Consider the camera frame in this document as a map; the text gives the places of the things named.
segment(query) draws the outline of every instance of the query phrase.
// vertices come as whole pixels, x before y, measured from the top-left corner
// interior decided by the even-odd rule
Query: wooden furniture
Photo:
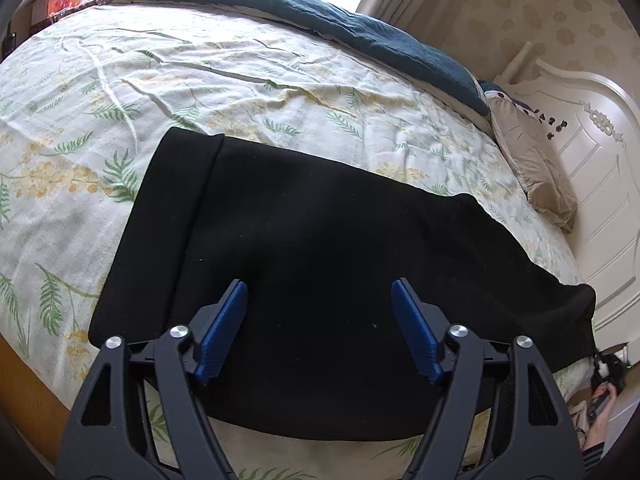
[[[0,336],[0,407],[51,463],[56,462],[69,410]]]

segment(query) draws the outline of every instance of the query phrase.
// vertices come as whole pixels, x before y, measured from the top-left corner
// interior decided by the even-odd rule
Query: blue gripper pad
[[[209,379],[220,374],[231,343],[244,319],[247,298],[246,285],[238,282],[202,339],[200,359],[193,373],[200,384],[206,384]]]
[[[414,298],[400,280],[395,280],[391,286],[391,305],[418,373],[427,377],[431,384],[440,382],[444,377],[440,365],[440,345]]]

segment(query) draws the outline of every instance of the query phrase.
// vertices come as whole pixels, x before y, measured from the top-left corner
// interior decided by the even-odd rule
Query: metal pivot screw
[[[171,337],[175,337],[176,339],[186,336],[189,333],[189,327],[184,325],[176,325],[171,330],[169,330],[169,334]]]
[[[464,325],[451,325],[451,327],[449,328],[449,333],[453,337],[466,337],[466,335],[469,333],[469,330]]]
[[[522,346],[523,348],[531,348],[533,346],[533,341],[526,335],[519,335],[516,338],[516,343],[518,343],[518,346]]]
[[[122,338],[119,335],[112,335],[110,338],[105,341],[105,345],[107,348],[117,348],[122,344]]]

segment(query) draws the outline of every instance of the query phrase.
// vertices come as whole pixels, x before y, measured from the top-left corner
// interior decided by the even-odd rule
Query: white bed frame
[[[640,361],[640,109],[613,81],[536,60],[542,76],[510,84],[527,46],[495,80],[542,119],[577,195],[567,236],[584,280],[596,291],[593,327],[606,349],[628,343]]]

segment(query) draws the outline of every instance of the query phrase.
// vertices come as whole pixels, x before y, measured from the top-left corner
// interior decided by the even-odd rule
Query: pillow
[[[503,94],[507,94],[507,92],[505,92],[500,85],[497,85],[496,83],[494,83],[492,81],[480,80],[480,81],[478,81],[478,84],[480,85],[480,88],[482,89],[482,91],[485,92],[485,93],[493,90],[493,91],[496,91],[496,92],[502,92]],[[531,108],[524,101],[518,101],[517,99],[514,99],[513,97],[511,97],[509,94],[507,94],[507,97],[509,97],[514,103],[519,104],[520,106],[522,106],[523,108],[526,108],[530,112],[533,111],[533,108]]]
[[[571,232],[578,201],[540,120],[502,92],[485,95],[495,139],[529,203],[550,222]]]

